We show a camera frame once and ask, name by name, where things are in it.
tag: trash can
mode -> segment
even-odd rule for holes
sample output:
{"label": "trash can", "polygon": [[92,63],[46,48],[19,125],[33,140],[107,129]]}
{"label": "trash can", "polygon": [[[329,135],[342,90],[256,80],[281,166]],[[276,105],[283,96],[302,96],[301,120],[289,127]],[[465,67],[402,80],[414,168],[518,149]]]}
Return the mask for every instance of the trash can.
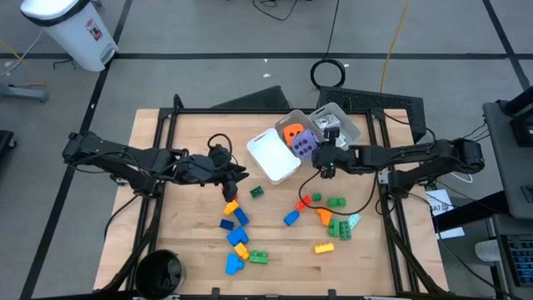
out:
{"label": "trash can", "polygon": [[118,51],[90,0],[24,0],[20,10],[89,71],[102,71]]}

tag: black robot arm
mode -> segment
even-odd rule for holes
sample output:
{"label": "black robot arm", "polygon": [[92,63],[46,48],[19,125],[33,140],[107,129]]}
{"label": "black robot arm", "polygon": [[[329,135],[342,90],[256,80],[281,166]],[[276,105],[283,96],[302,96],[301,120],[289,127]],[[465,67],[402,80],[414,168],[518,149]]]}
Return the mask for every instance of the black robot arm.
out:
{"label": "black robot arm", "polygon": [[400,198],[407,191],[427,180],[434,180],[450,172],[478,173],[485,166],[481,145],[458,138],[404,147],[350,146],[342,150],[335,146],[339,128],[327,129],[327,141],[322,142],[311,157],[314,168],[321,170],[322,178],[333,178],[336,168],[350,174],[379,172],[398,163],[422,163],[410,171],[383,171],[381,183],[387,183],[389,192]]}
{"label": "black robot arm", "polygon": [[65,163],[77,168],[90,165],[111,175],[127,180],[135,194],[154,197],[157,182],[176,184],[222,184],[227,202],[237,194],[237,183],[248,177],[245,167],[231,163],[231,152],[210,141],[224,136],[216,134],[209,139],[209,153],[189,155],[186,149],[137,149],[102,140],[93,132],[71,133],[62,152]]}

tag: wooden table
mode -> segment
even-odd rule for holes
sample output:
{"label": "wooden table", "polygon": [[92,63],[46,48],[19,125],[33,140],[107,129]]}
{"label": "wooden table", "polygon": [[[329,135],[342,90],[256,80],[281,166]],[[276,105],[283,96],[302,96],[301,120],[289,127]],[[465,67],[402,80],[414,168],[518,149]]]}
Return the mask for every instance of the wooden table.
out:
{"label": "wooden table", "polygon": [[[387,112],[407,121],[403,110]],[[131,146],[152,146],[157,113],[158,110],[137,111]],[[235,157],[250,173],[249,178],[238,183],[238,201],[251,220],[245,228],[250,238],[246,246],[249,251],[268,252],[270,262],[266,266],[245,262],[244,269],[237,275],[226,275],[227,254],[234,250],[226,240],[228,231],[219,228],[221,218],[226,218],[222,213],[226,204],[220,187],[168,183],[157,248],[172,250],[186,265],[187,279],[177,293],[210,294],[213,287],[219,287],[222,294],[326,295],[327,289],[334,288],[339,295],[394,295],[383,220],[374,210],[377,193],[371,205],[361,212],[361,221],[352,230],[351,241],[329,237],[311,209],[304,211],[292,227],[284,224],[283,218],[294,209],[298,199],[297,189],[315,170],[310,163],[303,163],[285,182],[273,186],[246,150],[248,140],[273,127],[280,118],[281,115],[257,114],[178,115],[174,148],[207,154],[207,139],[214,133],[225,133],[232,140]],[[366,118],[358,115],[351,118],[362,132],[359,143],[370,144]],[[393,147],[412,144],[408,126],[390,119],[386,124]],[[401,165],[398,169],[414,166]],[[303,192],[322,193],[324,198],[345,197],[347,204],[342,211],[350,212],[368,199],[372,180],[373,175],[347,175],[339,170],[333,180],[312,180]],[[262,186],[265,194],[252,199],[249,191],[257,186]],[[426,197],[422,187],[414,187],[411,192]],[[129,187],[120,187],[114,209],[131,196]],[[447,289],[427,204],[415,197],[403,203],[414,255],[436,283]],[[131,252],[140,205],[141,201],[131,205],[109,228],[95,288],[108,283]],[[334,243],[335,251],[315,254],[314,246],[322,243]],[[408,290],[405,262],[400,253],[398,257],[403,286]]]}

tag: yellow lego brick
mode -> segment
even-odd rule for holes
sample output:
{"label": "yellow lego brick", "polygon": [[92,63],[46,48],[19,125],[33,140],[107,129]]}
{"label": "yellow lego brick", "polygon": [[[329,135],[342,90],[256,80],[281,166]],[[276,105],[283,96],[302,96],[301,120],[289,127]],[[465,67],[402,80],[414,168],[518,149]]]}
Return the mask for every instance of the yellow lego brick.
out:
{"label": "yellow lego brick", "polygon": [[244,247],[244,244],[242,242],[238,243],[234,248],[237,254],[239,254],[242,259],[247,260],[250,257],[248,249]]}
{"label": "yellow lego brick", "polygon": [[333,247],[332,243],[327,243],[323,245],[316,245],[315,246],[315,253],[326,253],[335,250],[335,247]]}
{"label": "yellow lego brick", "polygon": [[233,200],[230,203],[226,204],[226,208],[224,208],[224,214],[229,216],[238,208],[239,208],[239,203]]}

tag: gray floor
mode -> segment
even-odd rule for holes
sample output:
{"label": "gray floor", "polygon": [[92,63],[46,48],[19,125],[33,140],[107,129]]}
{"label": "gray floor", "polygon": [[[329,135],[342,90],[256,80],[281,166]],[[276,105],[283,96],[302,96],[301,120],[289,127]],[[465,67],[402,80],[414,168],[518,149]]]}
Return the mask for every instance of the gray floor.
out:
{"label": "gray floor", "polygon": [[[102,0],[102,19],[113,33],[125,0]],[[528,0],[491,1],[516,53],[533,53]],[[0,38],[23,51],[39,29],[19,12],[19,1],[0,2]],[[283,15],[291,1],[280,0]],[[245,0],[133,0],[119,41],[122,53],[319,53],[326,50],[335,2],[300,1],[286,22],[261,15]],[[386,53],[399,22],[402,2],[341,0],[332,53]],[[32,53],[63,53],[46,34]],[[505,53],[481,0],[413,0],[396,53]],[[0,72],[4,63],[0,60]],[[0,295],[18,298],[65,172],[61,151],[82,123],[98,73],[74,70],[53,60],[28,59],[47,80],[46,104],[0,99],[0,128],[17,134],[19,147],[0,169]],[[281,85],[295,107],[316,105],[309,80],[316,59],[184,59],[112,62],[91,129],[126,143],[138,108],[168,107],[179,93],[187,107],[205,108]],[[342,59],[345,88],[379,90],[381,59]],[[520,61],[533,78],[533,62]],[[321,83],[337,80],[335,69],[318,70]],[[20,67],[0,83],[36,82]],[[481,104],[513,98],[521,85],[509,59],[394,59],[386,93],[423,97],[426,121],[439,138],[456,138],[481,125]],[[474,198],[501,189],[489,139],[482,142],[487,167],[473,184],[444,182]],[[102,251],[102,231],[116,187],[106,175],[76,173],[34,297],[90,292]],[[447,244],[477,272],[490,278],[471,245],[486,238],[484,222],[465,228],[466,237]],[[442,251],[452,291],[470,296],[494,293]]]}

